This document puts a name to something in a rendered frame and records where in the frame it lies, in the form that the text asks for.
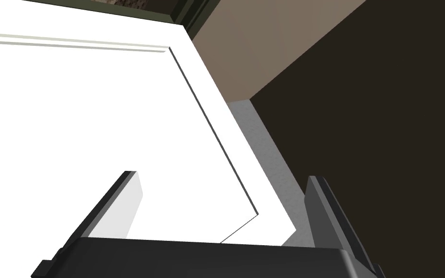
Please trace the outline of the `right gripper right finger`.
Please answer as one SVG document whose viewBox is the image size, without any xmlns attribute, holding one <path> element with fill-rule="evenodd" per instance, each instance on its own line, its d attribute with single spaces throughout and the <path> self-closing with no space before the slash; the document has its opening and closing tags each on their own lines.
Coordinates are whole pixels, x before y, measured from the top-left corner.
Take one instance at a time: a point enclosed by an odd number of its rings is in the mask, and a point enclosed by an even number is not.
<svg viewBox="0 0 445 278">
<path fill-rule="evenodd" d="M 324 177 L 308 177 L 305 206 L 316 247 L 343 249 L 365 259 L 364 247 Z"/>
</svg>

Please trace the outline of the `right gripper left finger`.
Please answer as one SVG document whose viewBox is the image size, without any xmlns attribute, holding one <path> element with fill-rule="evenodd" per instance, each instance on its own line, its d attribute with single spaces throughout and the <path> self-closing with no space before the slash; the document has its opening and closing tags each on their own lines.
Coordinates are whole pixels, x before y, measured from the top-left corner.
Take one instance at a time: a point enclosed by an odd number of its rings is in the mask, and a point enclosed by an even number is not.
<svg viewBox="0 0 445 278">
<path fill-rule="evenodd" d="M 66 241 L 66 246 L 81 237 L 125 239 L 142 197 L 138 173 L 123 172 Z"/>
</svg>

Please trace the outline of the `white panelled door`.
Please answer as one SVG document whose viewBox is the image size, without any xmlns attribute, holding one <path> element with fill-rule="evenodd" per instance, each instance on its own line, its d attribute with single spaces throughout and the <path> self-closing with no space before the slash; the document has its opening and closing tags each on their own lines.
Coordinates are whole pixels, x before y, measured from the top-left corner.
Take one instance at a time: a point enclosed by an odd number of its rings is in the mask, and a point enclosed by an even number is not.
<svg viewBox="0 0 445 278">
<path fill-rule="evenodd" d="M 30 278 L 125 171 L 126 239 L 295 232 L 182 26 L 0 0 L 0 278 Z"/>
</svg>

